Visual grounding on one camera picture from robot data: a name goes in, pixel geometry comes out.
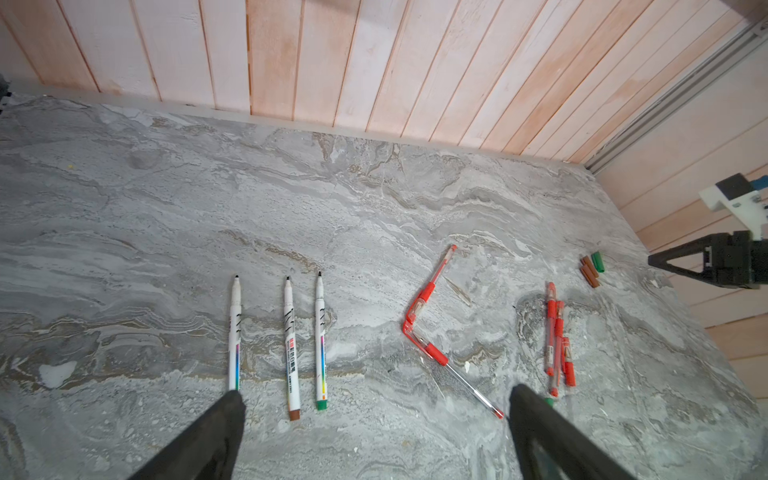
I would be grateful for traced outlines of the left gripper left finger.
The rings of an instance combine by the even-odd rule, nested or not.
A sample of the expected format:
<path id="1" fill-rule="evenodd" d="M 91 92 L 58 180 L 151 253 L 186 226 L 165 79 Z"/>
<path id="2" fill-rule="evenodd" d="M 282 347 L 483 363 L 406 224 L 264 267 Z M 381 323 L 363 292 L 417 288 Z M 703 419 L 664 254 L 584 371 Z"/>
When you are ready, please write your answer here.
<path id="1" fill-rule="evenodd" d="M 240 392 L 227 392 L 130 479 L 231 479 L 245 417 Z"/>

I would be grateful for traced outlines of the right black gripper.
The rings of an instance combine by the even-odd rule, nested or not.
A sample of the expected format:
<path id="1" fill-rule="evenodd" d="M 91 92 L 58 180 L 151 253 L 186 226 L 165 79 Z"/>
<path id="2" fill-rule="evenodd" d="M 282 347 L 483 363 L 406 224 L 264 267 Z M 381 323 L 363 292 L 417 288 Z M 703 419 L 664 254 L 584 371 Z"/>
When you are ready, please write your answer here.
<path id="1" fill-rule="evenodd" d="M 669 264 L 690 256 L 704 256 L 703 272 Z M 718 287 L 757 289 L 767 284 L 767 240 L 750 231 L 705 235 L 649 255 L 648 265 Z"/>

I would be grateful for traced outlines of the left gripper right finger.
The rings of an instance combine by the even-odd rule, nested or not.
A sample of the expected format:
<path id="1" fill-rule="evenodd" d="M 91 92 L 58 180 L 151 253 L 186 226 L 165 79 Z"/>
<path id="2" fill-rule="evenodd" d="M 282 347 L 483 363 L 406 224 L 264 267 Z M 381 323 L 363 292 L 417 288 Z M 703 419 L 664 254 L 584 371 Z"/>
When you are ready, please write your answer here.
<path id="1" fill-rule="evenodd" d="M 525 384 L 513 387 L 508 424 L 525 479 L 630 479 L 632 475 Z"/>

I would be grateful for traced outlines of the red gel pen cluster three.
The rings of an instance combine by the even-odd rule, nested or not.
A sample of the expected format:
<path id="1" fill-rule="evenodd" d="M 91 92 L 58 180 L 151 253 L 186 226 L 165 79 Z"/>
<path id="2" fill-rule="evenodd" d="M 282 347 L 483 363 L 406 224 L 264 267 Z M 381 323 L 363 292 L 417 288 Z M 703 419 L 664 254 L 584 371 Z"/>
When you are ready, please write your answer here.
<path id="1" fill-rule="evenodd" d="M 575 367 L 572 360 L 570 339 L 568 337 L 562 338 L 562 372 L 565 377 L 565 385 L 568 387 L 575 387 L 577 385 Z"/>

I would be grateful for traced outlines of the red gel pen cluster two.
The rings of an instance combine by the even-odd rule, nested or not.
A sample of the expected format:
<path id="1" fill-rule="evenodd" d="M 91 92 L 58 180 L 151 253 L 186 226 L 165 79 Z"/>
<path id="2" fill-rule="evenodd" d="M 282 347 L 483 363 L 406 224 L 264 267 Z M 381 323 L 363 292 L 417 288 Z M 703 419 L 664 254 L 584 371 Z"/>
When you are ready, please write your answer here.
<path id="1" fill-rule="evenodd" d="M 551 341 L 550 341 L 550 381 L 549 381 L 549 393 L 552 397 L 557 398 L 559 396 L 560 378 L 562 373 L 562 341 L 563 341 L 563 329 L 564 329 L 564 314 L 565 302 L 560 300 L 555 303 L 554 318 L 552 320 L 551 329 Z"/>

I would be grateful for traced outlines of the red gel pen cluster one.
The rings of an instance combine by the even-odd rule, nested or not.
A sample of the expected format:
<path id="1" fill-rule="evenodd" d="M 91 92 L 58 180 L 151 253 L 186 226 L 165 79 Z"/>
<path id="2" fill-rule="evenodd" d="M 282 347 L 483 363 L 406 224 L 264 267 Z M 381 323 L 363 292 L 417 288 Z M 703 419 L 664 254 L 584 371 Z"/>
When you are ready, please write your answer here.
<path id="1" fill-rule="evenodd" d="M 547 334 L 545 347 L 545 372 L 548 376 L 554 375 L 555 357 L 555 322 L 556 322 L 556 288 L 553 282 L 546 283 L 546 319 Z"/>

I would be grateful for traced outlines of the red gel pen short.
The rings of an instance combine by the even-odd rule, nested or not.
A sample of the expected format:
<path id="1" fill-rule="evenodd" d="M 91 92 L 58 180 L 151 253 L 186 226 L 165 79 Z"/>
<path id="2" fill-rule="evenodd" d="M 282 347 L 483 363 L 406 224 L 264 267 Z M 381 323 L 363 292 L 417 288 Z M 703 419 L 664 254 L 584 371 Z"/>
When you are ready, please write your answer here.
<path id="1" fill-rule="evenodd" d="M 498 419 L 504 420 L 504 413 L 496 407 L 485 395 L 472 385 L 451 363 L 451 360 L 433 343 L 427 341 L 418 334 L 411 323 L 405 321 L 402 325 L 402 333 L 414 343 L 425 355 L 446 368 L 485 408 L 491 411 Z"/>

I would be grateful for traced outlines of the red gel pen top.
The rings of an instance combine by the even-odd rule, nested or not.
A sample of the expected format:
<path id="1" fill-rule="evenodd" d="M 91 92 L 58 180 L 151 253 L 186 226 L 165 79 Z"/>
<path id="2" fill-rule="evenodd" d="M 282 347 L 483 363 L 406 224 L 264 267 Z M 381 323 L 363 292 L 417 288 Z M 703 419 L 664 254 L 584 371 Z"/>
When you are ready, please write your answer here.
<path id="1" fill-rule="evenodd" d="M 426 283 L 426 285 L 420 290 L 420 292 L 417 294 L 416 298 L 413 300 L 411 305 L 409 306 L 406 315 L 405 320 L 402 326 L 403 332 L 409 332 L 413 329 L 413 325 L 415 324 L 415 321 L 419 315 L 420 310 L 426 305 L 426 303 L 429 301 L 431 295 L 433 294 L 436 283 L 438 279 L 440 278 L 443 270 L 447 266 L 448 262 L 451 260 L 453 254 L 455 253 L 457 249 L 456 244 L 451 244 L 443 258 L 441 259 L 440 263 L 437 265 L 433 275 L 431 276 L 430 280 Z"/>

